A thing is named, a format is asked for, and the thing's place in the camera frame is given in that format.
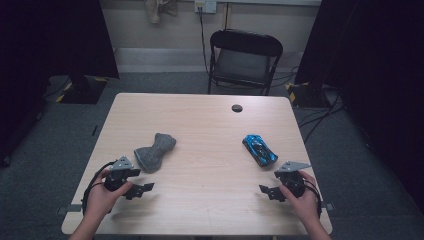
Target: toy car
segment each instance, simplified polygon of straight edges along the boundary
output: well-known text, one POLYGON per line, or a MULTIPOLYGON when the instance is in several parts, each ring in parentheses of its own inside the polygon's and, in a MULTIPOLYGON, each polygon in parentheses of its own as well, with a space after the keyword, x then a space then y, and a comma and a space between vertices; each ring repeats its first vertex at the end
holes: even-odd
POLYGON ((278 156, 267 147, 259 135, 247 135, 243 139, 243 144, 261 167, 271 165, 278 160, 278 156))

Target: person's left hand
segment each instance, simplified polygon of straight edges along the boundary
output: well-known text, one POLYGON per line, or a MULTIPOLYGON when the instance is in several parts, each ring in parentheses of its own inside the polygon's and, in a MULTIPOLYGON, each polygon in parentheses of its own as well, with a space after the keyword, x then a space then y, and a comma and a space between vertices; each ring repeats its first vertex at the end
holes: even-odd
POLYGON ((132 182, 128 181, 119 189, 111 192, 103 186, 102 179, 109 175, 109 170, 104 169, 93 183, 87 201, 85 215, 102 218, 113 208, 116 200, 125 194, 132 187, 132 182))

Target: wooden table top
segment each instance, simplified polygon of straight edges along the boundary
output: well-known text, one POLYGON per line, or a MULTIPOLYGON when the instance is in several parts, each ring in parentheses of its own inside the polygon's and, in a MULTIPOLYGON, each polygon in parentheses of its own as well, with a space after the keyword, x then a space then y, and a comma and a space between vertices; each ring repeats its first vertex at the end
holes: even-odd
MULTIPOLYGON (((121 93, 115 98, 72 204, 81 204, 88 183, 104 164, 150 147, 156 133, 177 140, 159 171, 128 180, 155 183, 141 198, 118 199, 98 234, 125 235, 303 235, 289 202, 269 200, 259 185, 276 187, 274 171, 286 161, 310 163, 288 99, 263 96, 121 93), (236 113, 232 106, 243 111, 236 113), (259 167, 242 144, 260 135, 279 156, 259 167)), ((305 169, 314 176, 313 169, 305 169)), ((67 213, 71 234, 82 213, 67 213)), ((332 231, 326 209, 321 222, 332 231)))

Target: gray floor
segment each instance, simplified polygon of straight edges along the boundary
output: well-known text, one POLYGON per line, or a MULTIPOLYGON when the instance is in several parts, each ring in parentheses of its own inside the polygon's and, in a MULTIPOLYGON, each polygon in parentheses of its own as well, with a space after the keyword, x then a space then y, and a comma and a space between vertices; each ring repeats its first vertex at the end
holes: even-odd
MULTIPOLYGON (((51 79, 47 92, 66 77, 51 79)), ((48 97, 43 116, 13 153, 9 168, 0 169, 0 239, 66 239, 63 215, 56 213, 74 195, 107 113, 120 92, 205 94, 207 75, 121 73, 111 80, 96 105, 55 103, 48 97)), ((257 90, 213 88, 213 94, 259 94, 257 90)), ((283 86, 270 95, 287 96, 283 86)), ((330 100, 336 92, 328 93, 330 100)), ((342 106, 339 100, 336 109, 342 106)), ((323 113, 294 109, 298 122, 323 113)), ((301 128, 303 137, 314 124, 301 128)), ((360 127, 342 110, 323 120, 306 143, 321 194, 335 209, 329 212, 333 239, 423 239, 424 218, 384 163, 366 147, 360 127)), ((189 239, 188 237, 97 236, 96 239, 189 239)), ((269 239, 269 237, 230 238, 269 239)), ((279 239, 308 239, 305 236, 279 239)))

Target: black chair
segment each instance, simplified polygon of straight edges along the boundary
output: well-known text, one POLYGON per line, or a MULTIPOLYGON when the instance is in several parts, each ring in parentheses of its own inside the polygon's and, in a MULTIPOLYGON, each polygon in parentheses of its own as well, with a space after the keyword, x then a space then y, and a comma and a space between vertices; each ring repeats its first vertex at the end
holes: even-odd
POLYGON ((211 60, 208 94, 212 81, 266 89, 268 95, 283 45, 274 37, 235 29, 219 30, 210 38, 211 60))

